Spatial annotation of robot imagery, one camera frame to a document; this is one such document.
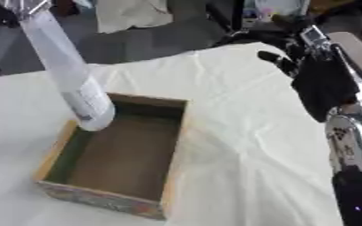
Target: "floor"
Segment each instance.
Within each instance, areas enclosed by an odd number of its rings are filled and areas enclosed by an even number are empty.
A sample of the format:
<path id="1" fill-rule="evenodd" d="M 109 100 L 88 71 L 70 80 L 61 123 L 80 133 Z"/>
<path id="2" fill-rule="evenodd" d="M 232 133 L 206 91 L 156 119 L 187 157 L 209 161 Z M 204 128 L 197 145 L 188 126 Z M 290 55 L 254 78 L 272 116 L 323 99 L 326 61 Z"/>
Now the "floor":
<path id="1" fill-rule="evenodd" d="M 173 23 L 113 34 L 96 33 L 93 11 L 59 21 L 88 63 L 116 64 L 208 48 L 224 32 L 216 23 L 206 19 L 204 3 L 205 0 L 169 0 Z M 323 29 L 327 32 L 352 32 L 362 39 L 359 35 L 362 18 L 358 15 L 332 18 Z M 43 69 L 22 32 L 4 27 L 0 27 L 0 67 L 3 75 Z"/>

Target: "white cloth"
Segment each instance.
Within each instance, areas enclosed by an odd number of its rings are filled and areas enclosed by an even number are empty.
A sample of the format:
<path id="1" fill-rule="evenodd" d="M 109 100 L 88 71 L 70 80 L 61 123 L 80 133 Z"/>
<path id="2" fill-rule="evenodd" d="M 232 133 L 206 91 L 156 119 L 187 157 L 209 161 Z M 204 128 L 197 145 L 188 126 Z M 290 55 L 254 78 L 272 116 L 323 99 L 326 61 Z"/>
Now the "white cloth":
<path id="1" fill-rule="evenodd" d="M 0 226 L 341 225 L 323 126 L 258 50 L 275 51 L 254 43 L 92 65 L 108 91 L 191 101 L 167 222 L 45 196 L 31 176 L 70 111 L 45 72 L 0 78 Z"/>
<path id="2" fill-rule="evenodd" d="M 99 33 L 113 33 L 131 26 L 160 26 L 172 21 L 167 0 L 98 0 L 96 14 Z"/>

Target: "open box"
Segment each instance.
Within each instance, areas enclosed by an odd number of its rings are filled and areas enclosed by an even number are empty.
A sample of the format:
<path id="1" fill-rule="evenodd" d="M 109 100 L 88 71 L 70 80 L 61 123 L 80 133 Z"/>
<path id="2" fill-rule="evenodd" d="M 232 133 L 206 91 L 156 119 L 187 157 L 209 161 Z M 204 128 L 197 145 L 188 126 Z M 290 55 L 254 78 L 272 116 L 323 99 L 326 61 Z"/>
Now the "open box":
<path id="1" fill-rule="evenodd" d="M 35 180 L 57 199 L 164 219 L 186 101 L 109 97 L 117 108 L 111 125 L 86 132 L 67 123 Z"/>

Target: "white bottle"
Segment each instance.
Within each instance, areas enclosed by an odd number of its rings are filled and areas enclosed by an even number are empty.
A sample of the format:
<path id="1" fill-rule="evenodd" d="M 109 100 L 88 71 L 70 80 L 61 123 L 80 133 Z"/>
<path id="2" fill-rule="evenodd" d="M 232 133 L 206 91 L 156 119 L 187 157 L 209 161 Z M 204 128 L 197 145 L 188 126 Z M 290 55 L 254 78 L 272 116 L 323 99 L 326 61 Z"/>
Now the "white bottle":
<path id="1" fill-rule="evenodd" d="M 79 126 L 87 131 L 108 126 L 115 107 L 53 15 L 42 11 L 20 24 Z"/>

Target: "robotic hand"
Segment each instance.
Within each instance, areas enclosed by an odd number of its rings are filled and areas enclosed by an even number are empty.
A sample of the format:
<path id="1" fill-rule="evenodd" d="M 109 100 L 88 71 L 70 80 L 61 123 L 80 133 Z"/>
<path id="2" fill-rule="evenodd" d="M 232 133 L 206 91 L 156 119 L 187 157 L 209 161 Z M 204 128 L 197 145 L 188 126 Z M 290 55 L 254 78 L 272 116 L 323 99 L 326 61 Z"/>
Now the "robotic hand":
<path id="1" fill-rule="evenodd" d="M 293 78 L 307 112 L 325 122 L 344 225 L 362 226 L 362 70 L 308 19 L 274 16 L 273 21 L 283 34 L 260 40 L 288 58 L 266 51 L 258 57 Z"/>

